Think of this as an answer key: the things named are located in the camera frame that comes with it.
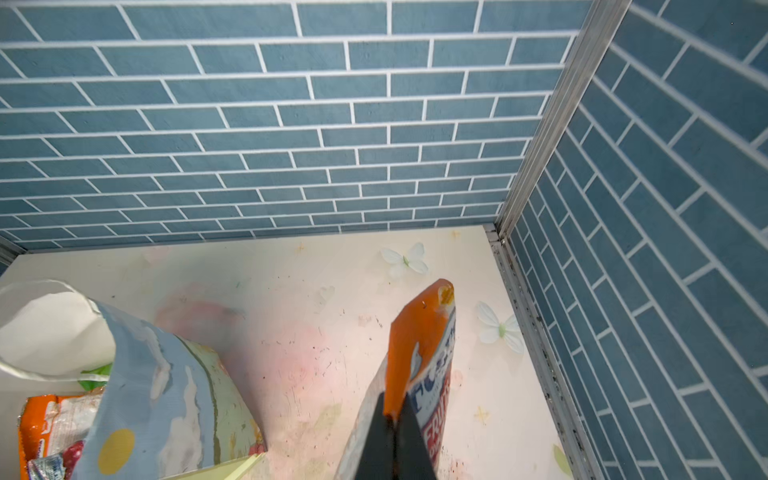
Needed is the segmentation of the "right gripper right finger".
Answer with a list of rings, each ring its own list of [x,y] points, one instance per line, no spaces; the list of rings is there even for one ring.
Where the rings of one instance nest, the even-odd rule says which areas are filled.
[[[436,480],[434,467],[413,401],[406,395],[394,436],[393,478],[398,480]]]

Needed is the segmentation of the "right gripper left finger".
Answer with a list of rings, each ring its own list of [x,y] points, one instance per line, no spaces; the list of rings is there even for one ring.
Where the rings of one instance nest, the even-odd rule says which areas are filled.
[[[395,475],[395,430],[391,417],[383,412],[384,394],[377,399],[360,459],[356,461],[355,480],[392,480]]]

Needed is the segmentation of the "orange Fox's fruits candy bag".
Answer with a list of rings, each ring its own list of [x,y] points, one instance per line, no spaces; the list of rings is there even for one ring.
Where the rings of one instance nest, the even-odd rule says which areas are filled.
[[[401,310],[390,325],[388,350],[371,381],[345,445],[336,479],[354,479],[377,399],[396,429],[407,394],[437,477],[456,341],[453,284],[439,279]]]

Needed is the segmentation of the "pastel printed paper bag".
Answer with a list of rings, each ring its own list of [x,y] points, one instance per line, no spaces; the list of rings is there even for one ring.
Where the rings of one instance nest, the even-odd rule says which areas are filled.
[[[266,453],[260,426],[213,349],[59,280],[2,288],[3,380],[38,383],[30,397],[83,395],[98,389],[86,392],[80,373],[109,363],[70,479],[240,479]]]

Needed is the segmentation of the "green snack packet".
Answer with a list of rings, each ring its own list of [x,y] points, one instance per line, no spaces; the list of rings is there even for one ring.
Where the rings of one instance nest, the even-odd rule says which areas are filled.
[[[104,387],[109,380],[112,366],[113,364],[109,363],[95,369],[82,371],[78,379],[78,384],[86,392]]]

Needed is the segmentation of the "orange white snack packet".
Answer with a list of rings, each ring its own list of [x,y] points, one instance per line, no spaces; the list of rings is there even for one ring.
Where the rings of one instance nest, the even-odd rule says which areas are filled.
[[[95,421],[103,392],[27,399],[18,418],[23,479],[70,479]]]

